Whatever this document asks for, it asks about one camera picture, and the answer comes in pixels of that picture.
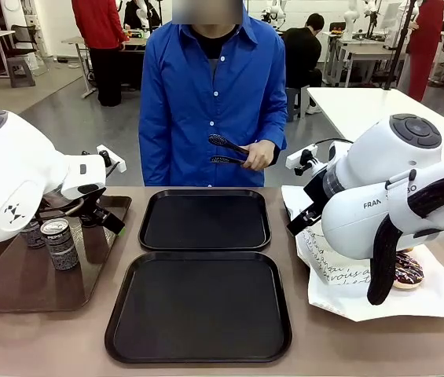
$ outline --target stool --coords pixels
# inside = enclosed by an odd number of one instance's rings
[[[301,89],[286,88],[286,99],[287,99],[287,109],[288,109],[288,119],[287,122],[293,122],[295,115],[299,118],[305,114],[307,107],[309,106],[309,93],[307,93],[307,88],[309,86],[304,86]],[[295,99],[298,99],[299,108],[295,108]]]
[[[7,58],[7,67],[9,68],[10,85],[12,88],[21,88],[24,86],[35,86],[35,79],[28,67],[26,57],[9,57]],[[18,74],[14,68],[23,68],[24,74]]]

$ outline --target donut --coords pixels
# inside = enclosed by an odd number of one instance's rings
[[[406,253],[396,252],[396,273],[393,287],[400,289],[413,289],[423,282],[423,268],[414,258]]]

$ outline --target shoe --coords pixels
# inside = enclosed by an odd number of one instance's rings
[[[317,105],[316,106],[309,105],[306,110],[306,114],[309,115],[317,114],[318,112],[321,112],[321,109]]]

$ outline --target black tongs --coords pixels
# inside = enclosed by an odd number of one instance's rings
[[[210,135],[207,140],[213,145],[216,145],[217,147],[232,149],[233,151],[242,153],[243,155],[246,156],[249,154],[249,152],[246,149],[241,148],[239,145],[235,145],[234,143],[228,141],[225,137],[221,135]],[[227,156],[213,156],[211,157],[210,161],[212,163],[236,163],[239,165],[242,165],[243,163],[246,162],[246,160],[234,159],[232,157],[227,157]]]

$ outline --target blue button-up shirt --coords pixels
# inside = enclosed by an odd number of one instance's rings
[[[263,186],[263,172],[211,163],[215,155],[246,156],[211,145],[210,134],[236,145],[286,147],[284,44],[270,25],[243,13],[215,76],[187,25],[165,24],[150,37],[139,124],[146,185]]]

